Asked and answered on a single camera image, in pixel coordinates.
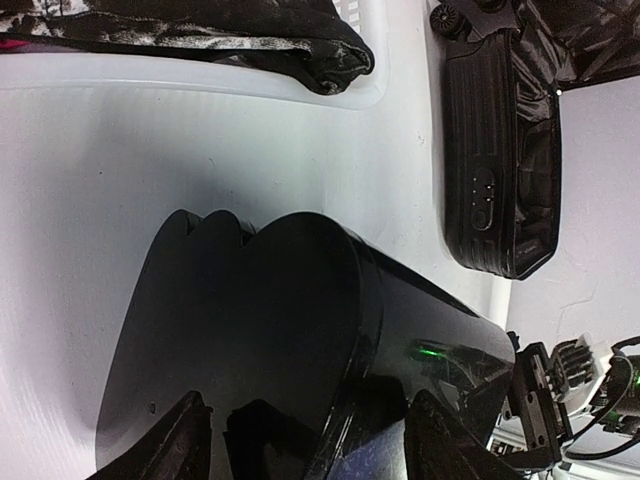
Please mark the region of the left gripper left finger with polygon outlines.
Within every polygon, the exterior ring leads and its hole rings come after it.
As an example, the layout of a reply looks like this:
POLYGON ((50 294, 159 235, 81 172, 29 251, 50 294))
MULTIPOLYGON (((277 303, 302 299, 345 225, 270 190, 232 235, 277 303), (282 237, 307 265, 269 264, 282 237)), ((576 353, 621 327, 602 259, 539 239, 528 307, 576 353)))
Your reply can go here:
POLYGON ((99 469, 96 479, 207 479, 211 413, 201 393, 185 394, 128 451, 99 469))

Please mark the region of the black pink small suitcase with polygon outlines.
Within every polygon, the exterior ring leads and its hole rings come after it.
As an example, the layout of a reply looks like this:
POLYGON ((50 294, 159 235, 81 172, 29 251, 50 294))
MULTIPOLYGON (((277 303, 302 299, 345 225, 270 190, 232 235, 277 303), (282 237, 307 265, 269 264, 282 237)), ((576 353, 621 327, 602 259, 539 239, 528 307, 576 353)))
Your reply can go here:
POLYGON ((326 216, 251 231, 178 210, 129 303, 96 461, 187 397, 211 421, 212 479, 403 479, 415 397, 486 443, 514 364, 502 328, 326 216))

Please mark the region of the small red item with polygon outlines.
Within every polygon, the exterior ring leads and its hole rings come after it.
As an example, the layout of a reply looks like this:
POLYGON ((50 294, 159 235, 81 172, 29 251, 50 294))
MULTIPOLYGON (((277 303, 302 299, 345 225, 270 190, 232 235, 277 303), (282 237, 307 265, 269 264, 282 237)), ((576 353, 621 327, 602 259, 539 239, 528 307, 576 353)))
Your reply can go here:
POLYGON ((13 53, 13 52, 19 51, 21 48, 24 48, 28 45, 29 43, 25 41, 1 39, 0 53, 1 54, 13 53))

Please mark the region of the black white patterned garment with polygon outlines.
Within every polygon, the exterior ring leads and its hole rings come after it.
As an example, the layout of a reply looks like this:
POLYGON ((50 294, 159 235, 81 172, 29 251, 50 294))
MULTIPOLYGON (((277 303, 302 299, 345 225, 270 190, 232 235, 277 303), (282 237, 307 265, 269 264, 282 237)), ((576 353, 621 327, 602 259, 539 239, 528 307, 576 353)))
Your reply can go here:
POLYGON ((330 1, 4 1, 1 36, 90 52, 234 58, 324 96, 375 67, 330 1))

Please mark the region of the white perforated plastic basket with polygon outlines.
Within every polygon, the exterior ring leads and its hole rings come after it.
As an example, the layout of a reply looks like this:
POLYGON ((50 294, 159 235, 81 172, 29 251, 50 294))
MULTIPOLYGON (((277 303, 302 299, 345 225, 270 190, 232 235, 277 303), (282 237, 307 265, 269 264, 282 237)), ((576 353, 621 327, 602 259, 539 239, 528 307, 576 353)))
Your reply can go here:
POLYGON ((354 80, 337 95, 315 94, 291 77, 233 63, 83 52, 5 53, 1 56, 1 88, 126 85, 365 109, 380 101, 389 82, 388 3, 336 1, 334 6, 375 58, 371 74, 354 80))

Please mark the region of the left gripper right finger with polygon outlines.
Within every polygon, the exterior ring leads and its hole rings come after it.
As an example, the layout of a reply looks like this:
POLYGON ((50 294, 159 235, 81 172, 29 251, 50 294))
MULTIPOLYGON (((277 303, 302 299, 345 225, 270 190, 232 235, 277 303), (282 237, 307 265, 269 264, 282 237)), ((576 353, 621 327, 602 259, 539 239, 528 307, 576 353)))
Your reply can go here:
POLYGON ((404 454, 409 480, 522 478, 427 390, 416 394, 405 417, 404 454))

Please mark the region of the black ribbed hard suitcase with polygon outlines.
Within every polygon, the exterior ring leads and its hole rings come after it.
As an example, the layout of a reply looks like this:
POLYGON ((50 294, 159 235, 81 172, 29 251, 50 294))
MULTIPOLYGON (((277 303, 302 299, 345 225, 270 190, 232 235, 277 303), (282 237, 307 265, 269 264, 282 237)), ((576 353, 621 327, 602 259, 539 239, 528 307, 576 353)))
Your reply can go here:
POLYGON ((525 280, 554 255, 560 94, 639 72, 635 1, 482 1, 511 25, 477 31, 453 3, 430 13, 441 74, 446 245, 462 266, 525 280))

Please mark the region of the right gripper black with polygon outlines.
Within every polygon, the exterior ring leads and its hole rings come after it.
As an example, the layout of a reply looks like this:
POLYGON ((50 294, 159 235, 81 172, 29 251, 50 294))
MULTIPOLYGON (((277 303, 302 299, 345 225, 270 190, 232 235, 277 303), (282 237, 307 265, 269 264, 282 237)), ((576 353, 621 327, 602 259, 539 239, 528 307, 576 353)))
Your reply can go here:
POLYGON ((515 366, 506 401, 512 418, 518 418, 526 449, 504 454, 505 463, 559 463, 561 447, 572 435, 566 408, 553 399, 547 374, 552 362, 542 342, 515 353, 515 366))

